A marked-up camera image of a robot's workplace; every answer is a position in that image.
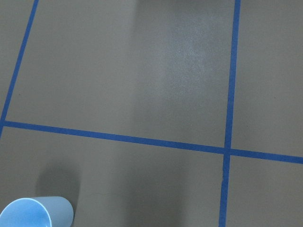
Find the right light blue cup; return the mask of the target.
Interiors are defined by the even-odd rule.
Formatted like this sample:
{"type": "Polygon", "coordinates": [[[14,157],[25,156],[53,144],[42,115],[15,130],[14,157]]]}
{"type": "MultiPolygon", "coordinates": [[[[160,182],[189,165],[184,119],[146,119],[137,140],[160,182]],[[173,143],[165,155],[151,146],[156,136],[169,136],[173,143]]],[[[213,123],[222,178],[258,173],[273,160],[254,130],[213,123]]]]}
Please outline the right light blue cup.
{"type": "Polygon", "coordinates": [[[64,197],[20,198],[0,214],[2,227],[70,227],[74,219],[71,203],[64,197]]]}

